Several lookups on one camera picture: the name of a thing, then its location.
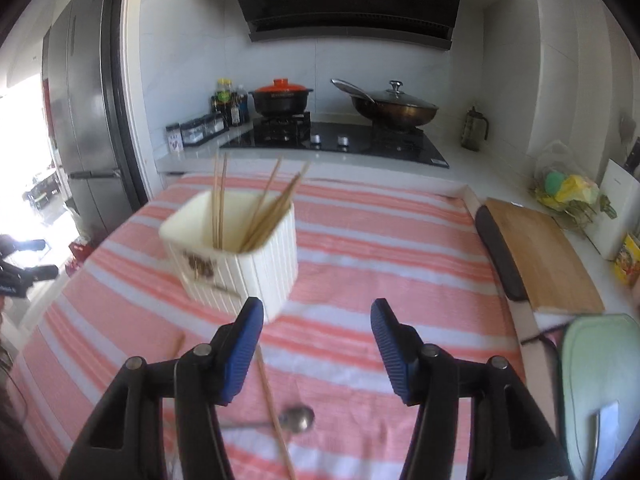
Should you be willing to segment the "wooden chopstick four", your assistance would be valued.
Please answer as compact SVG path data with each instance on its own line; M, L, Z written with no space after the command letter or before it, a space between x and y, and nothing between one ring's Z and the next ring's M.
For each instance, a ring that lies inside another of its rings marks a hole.
M284 432L280 423L280 415L277 411L276 404L273 400L272 391L269 385L264 357L262 356L262 347L257 345L255 350L255 360L257 363L260 382L262 383L262 391L264 392L265 401L268 408L269 417L273 426L274 435L276 436L278 448L283 460L286 473L290 480L296 480L296 471L292 463L290 453L288 452L288 444L285 441Z

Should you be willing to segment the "steel spoon crossed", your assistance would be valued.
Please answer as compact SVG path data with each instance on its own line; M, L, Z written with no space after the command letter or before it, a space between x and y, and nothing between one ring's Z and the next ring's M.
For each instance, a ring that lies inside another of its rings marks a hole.
M278 423L284 432L302 434L314 426L314 410L306 405L290 406L278 415ZM238 422L237 424L221 424L222 429L255 429L274 428L273 422Z

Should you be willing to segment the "wooden chopstick seven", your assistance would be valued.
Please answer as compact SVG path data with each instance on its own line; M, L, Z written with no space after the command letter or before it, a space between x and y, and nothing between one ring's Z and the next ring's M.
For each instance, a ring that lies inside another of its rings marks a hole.
M301 170L292 177L292 180L288 182L286 188L278 195L278 197L269 205L269 207L262 214L262 205L270 191L271 185L274 179L277 177L278 171L281 166L282 159L278 159L276 166L274 166L271 176L267 182L266 187L262 191L262 195L259 196L259 200L254 209L250 224L242 241L240 251L248 252L256 248L259 243L267 236L268 232L272 229L272 225L277 223L280 219L280 215L291 206L292 199L295 196L299 185L302 184L306 173L308 172L311 163L305 162Z

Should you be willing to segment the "wooden chopstick two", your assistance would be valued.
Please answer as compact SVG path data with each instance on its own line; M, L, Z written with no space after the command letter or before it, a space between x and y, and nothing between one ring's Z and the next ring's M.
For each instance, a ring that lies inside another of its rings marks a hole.
M229 154L224 154L222 160L222 169L219 182L218 193L218 226L217 226L217 246L220 250L224 249L224 193L226 192L226 181L228 172Z

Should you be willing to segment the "wooden chopstick five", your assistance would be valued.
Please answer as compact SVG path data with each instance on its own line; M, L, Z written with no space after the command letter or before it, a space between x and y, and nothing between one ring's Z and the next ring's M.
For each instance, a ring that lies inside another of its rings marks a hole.
M171 359L178 359L180 358L180 356L182 356L183 348L185 344L186 344L186 334L181 333L174 344L174 348L172 348L171 350L171 355L170 355Z

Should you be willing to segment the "wooden chopstick three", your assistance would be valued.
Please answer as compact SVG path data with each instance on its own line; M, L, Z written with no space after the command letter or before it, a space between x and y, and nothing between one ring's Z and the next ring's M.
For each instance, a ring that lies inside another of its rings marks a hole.
M303 180L303 174L299 172L269 204L266 203L267 192L262 193L258 200L258 208L242 241L241 252L258 248L268 238L292 205L301 180Z

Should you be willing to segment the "red box on floor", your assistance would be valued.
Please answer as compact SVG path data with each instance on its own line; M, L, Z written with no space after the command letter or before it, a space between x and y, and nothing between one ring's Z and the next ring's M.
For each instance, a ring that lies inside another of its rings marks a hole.
M92 253L98 248L91 240L74 240L68 244L70 258L65 263L65 272L68 276L73 276L88 260Z

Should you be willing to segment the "grey refrigerator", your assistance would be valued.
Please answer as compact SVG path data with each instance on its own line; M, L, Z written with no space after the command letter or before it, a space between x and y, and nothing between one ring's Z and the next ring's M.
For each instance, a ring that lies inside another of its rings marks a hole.
M128 125L122 0L70 0L43 39L42 84L76 226L99 245L148 200Z

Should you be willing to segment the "pink striped tablecloth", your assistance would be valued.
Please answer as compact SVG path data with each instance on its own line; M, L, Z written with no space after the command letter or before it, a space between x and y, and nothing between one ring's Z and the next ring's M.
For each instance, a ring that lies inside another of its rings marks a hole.
M208 186L203 176L180 179L104 240L17 357L9 396L51 474L128 356L171 359L181 333L186 352L224 322L186 296L158 234ZM260 346L278 413L314 410L311 430L283 431L296 476L395 479L416 413L390 386L373 300L459 359L504 356L520 367L509 308L460 198L308 180L294 207L298 278ZM257 367L219 417L271 422ZM288 478L272 427L228 429L224 443L236 478Z

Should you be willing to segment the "cream utensil holder box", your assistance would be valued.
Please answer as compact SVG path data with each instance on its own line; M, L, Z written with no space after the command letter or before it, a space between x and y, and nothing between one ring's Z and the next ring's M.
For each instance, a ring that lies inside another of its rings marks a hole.
M213 248L212 192L201 192L160 225L160 239L188 296L214 310L237 315L258 298L267 323L283 310L298 275L295 209L291 205L256 249L240 247L258 192L224 193L224 249Z

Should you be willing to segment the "wooden cutting board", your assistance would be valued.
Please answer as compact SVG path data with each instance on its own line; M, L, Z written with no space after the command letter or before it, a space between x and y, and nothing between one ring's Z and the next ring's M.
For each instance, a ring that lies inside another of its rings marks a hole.
M485 205L509 248L533 310L571 315L604 312L582 260L551 216L495 198L488 198Z

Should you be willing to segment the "green cutting board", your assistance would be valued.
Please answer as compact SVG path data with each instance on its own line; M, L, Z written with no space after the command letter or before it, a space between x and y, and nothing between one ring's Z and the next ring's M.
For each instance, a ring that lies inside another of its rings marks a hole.
M639 422L639 324L582 316L561 346L564 442L576 479L602 479Z

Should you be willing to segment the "white spice shaker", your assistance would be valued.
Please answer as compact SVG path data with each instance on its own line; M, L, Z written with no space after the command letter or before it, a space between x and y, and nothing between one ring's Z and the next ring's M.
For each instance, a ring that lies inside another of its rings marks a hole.
M182 133L178 122L165 127L165 138L168 150L171 153L181 153L183 151Z

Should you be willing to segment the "spice jar rack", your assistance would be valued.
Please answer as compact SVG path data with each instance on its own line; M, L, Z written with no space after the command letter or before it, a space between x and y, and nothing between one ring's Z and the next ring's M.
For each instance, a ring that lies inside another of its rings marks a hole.
M227 130L224 116L219 112L206 114L180 125L182 143L185 148L195 148Z

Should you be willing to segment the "yellow cup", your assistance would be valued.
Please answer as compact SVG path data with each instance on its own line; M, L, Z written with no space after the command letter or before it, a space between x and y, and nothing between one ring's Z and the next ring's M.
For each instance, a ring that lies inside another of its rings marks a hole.
M639 240L631 233L627 233L614 259L614 274L623 284L632 286L638 280L639 271Z

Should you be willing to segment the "black gas stove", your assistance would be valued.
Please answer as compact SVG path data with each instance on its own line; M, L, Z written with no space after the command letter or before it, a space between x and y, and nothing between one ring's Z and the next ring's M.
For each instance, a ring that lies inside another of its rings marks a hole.
M222 147L341 153L449 167L444 156L419 128L397 132L376 125L312 122L303 116L287 120L255 120L250 131Z

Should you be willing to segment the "plastic bag with produce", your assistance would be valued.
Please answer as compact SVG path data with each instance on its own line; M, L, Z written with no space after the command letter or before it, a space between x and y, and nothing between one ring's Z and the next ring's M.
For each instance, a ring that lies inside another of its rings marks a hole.
M610 220L618 217L608 196L587 177L572 150L559 140L550 142L537 157L530 192L552 212L562 229L585 233L597 214Z

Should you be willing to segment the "sauce bottles group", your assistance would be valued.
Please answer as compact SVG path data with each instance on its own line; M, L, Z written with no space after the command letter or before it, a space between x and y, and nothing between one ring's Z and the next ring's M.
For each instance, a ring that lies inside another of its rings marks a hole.
M250 121L248 112L248 94L245 90L235 88L229 78L219 78L216 91L210 98L210 109L220 116L228 128L247 124Z

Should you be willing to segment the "dark glass pitcher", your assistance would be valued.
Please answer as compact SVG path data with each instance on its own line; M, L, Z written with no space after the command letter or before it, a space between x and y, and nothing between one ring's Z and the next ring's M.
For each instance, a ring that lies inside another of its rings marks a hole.
M460 144L462 148L472 152L479 152L483 143L488 140L489 120L472 106L465 114Z

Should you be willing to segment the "wok with glass lid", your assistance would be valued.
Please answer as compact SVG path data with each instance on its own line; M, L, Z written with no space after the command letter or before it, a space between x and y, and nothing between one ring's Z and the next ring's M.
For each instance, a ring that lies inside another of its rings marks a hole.
M331 84L348 94L354 109L374 124L408 130L431 122L437 112L435 104L410 96L401 90L400 80L391 80L384 91L367 92L343 79L332 78Z

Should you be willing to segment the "white knife block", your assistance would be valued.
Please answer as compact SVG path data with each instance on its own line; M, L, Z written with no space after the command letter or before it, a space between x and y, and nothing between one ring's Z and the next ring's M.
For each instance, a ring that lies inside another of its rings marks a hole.
M615 259L625 236L639 221L639 181L613 159L608 161L586 234L605 260Z

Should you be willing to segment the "black pot red lid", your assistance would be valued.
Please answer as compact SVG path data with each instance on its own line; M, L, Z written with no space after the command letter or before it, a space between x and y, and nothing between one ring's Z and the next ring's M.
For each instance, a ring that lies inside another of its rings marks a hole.
M250 92L256 112L265 118L290 117L306 112L312 89L277 78L269 86Z

